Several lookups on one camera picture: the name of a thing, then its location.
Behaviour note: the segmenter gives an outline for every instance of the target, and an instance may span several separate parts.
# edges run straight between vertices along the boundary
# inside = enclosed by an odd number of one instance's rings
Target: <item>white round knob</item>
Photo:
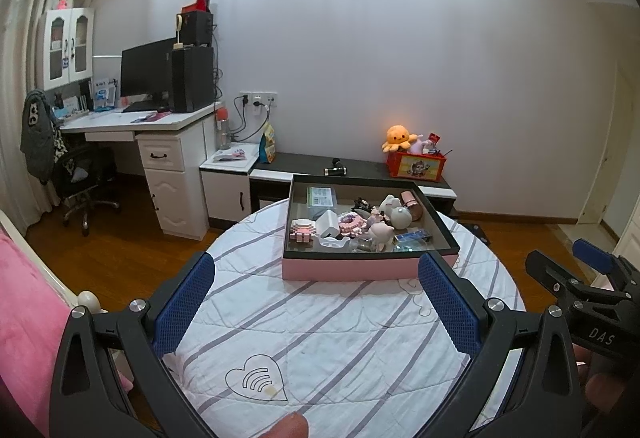
[[[395,229],[406,229],[411,225],[412,216],[406,207],[396,207],[391,211],[389,219]]]
[[[100,301],[93,292],[83,290],[78,294],[78,305],[86,306],[91,313],[100,313]]]

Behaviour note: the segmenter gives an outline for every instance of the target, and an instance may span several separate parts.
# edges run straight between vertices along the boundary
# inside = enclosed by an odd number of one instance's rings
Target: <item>white label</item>
[[[334,200],[331,198],[331,188],[311,187],[311,205],[313,207],[333,207]]]

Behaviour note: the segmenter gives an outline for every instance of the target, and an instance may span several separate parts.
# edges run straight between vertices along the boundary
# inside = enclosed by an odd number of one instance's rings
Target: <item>black countertop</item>
[[[297,155],[295,153],[276,153],[276,158],[271,163],[257,162],[254,169],[265,171],[281,171],[283,173],[300,173],[324,176],[324,169],[333,167],[333,158],[315,157],[313,155]],[[389,170],[384,162],[371,162],[367,160],[350,160],[341,158],[341,163],[347,168],[347,176],[353,178],[377,178],[386,180],[407,180],[406,178],[395,178],[390,176]],[[440,178],[437,182],[418,180],[418,185],[425,187],[440,187],[451,189],[451,186]]]

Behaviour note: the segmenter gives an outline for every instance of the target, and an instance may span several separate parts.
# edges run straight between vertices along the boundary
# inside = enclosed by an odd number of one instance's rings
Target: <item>pink box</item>
[[[424,229],[432,235],[428,243],[420,242],[419,250],[404,250],[388,245],[385,252],[351,253],[325,252],[313,248],[313,243],[301,243],[285,238],[282,257],[282,278],[288,281],[384,281],[410,279],[418,276],[418,260],[427,251],[437,251],[450,266],[458,259],[460,246],[442,222],[439,214],[412,181],[362,179],[338,176],[294,175],[289,190],[287,234],[291,222],[309,216],[309,187],[331,188],[337,205],[332,210],[340,215],[353,207],[353,201],[363,198],[379,205],[387,194],[400,198],[411,191],[423,209],[422,217],[410,227]]]

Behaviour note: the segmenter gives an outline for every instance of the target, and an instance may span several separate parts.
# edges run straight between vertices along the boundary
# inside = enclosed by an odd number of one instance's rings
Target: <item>hand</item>
[[[306,418],[298,413],[291,413],[260,438],[308,438],[308,436],[309,424]]]
[[[580,384],[584,385],[584,395],[587,400],[599,411],[610,412],[625,390],[625,383],[620,378],[604,373],[594,374],[587,381],[593,352],[574,344],[574,353],[578,362],[584,362],[578,366],[578,374]]]

